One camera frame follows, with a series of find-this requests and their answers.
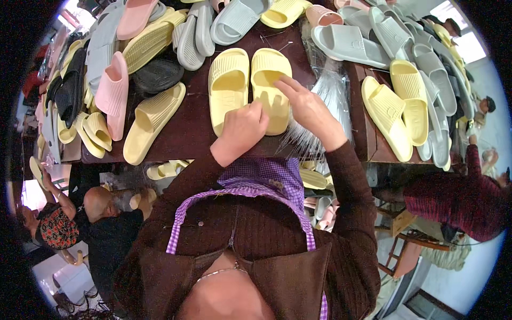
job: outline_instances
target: black slipper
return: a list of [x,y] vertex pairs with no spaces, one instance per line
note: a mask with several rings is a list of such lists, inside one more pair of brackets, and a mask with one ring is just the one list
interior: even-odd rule
[[154,59],[134,73],[133,81],[137,92],[147,98],[176,85],[183,72],[183,67],[177,63]]
[[62,76],[62,84],[55,93],[60,119],[69,129],[83,106],[83,77],[87,51],[84,48],[76,50],[69,62],[66,74]]

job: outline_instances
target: sleeve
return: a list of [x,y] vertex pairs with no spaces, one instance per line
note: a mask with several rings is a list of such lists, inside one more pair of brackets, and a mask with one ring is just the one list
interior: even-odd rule
[[148,220],[174,222],[174,213],[187,198],[211,189],[217,182],[224,168],[217,163],[210,150],[192,162],[167,187],[153,204],[153,211]]
[[332,230],[339,245],[333,246],[338,250],[332,254],[337,272],[345,275],[336,275],[336,292],[341,301],[351,302],[347,307],[353,318],[362,318],[375,308],[380,290],[374,233],[377,210],[366,173],[350,143],[326,153],[326,158],[340,204]]

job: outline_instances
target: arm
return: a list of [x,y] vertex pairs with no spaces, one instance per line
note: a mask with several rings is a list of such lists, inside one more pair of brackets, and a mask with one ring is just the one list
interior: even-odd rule
[[75,218],[76,214],[76,208],[73,202],[69,200],[69,198],[62,193],[53,183],[52,183],[52,177],[46,170],[42,169],[42,184],[48,189],[49,192],[51,192],[52,195],[54,195],[57,198],[57,201],[59,202],[60,206],[62,207],[62,211],[66,216],[68,216],[69,220],[73,220]]

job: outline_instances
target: wooden chair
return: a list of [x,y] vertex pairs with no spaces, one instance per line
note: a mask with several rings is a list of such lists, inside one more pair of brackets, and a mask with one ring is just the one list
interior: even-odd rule
[[[395,247],[398,239],[403,240],[402,250],[400,255],[395,255]],[[448,245],[442,245],[438,240],[422,233],[417,230],[410,230],[407,234],[397,234],[395,242],[389,252],[388,261],[386,265],[379,263],[379,269],[397,279],[409,271],[413,270],[418,263],[421,254],[421,247],[427,247],[442,251],[449,251]],[[396,265],[393,269],[389,268],[391,258],[396,260]]]

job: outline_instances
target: pink slipper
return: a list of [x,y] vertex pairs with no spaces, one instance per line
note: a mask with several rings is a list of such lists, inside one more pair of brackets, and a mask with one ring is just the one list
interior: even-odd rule
[[128,40],[144,30],[157,3],[158,0],[127,0],[117,26],[117,38]]
[[123,138],[126,101],[128,99],[128,67],[123,54],[114,53],[110,66],[103,71],[98,92],[94,97],[96,106],[107,114],[106,125],[114,141]]
[[343,18],[342,16],[329,10],[321,5],[313,5],[306,9],[306,17],[311,24],[311,27],[314,28],[316,26],[328,26],[328,25],[342,25]]

